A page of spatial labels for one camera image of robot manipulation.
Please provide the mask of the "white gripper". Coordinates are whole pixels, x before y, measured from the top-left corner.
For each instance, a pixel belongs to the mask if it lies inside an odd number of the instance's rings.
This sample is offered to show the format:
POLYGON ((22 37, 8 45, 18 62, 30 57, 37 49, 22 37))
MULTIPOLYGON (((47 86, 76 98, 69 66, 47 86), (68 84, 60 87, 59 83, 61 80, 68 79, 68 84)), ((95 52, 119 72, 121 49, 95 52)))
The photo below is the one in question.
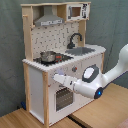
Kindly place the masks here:
POLYGON ((68 75, 60 75, 60 74, 55 74, 53 79, 59 82, 60 84, 62 84, 63 86, 69 88, 70 90, 73 89, 73 84, 76 81, 75 77, 71 77, 68 75))

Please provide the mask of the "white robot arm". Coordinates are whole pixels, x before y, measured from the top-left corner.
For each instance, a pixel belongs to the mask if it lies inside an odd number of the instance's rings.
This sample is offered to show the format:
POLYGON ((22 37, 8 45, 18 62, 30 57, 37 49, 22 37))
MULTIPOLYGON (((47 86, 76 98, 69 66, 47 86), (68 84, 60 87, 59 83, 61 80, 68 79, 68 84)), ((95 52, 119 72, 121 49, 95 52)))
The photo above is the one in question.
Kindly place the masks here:
POLYGON ((98 99, 104 88, 113 80, 128 71, 128 44, 119 53, 118 63, 107 73, 102 74, 96 65, 87 67, 81 79, 68 75, 55 74, 53 79, 75 93, 87 98, 98 99))

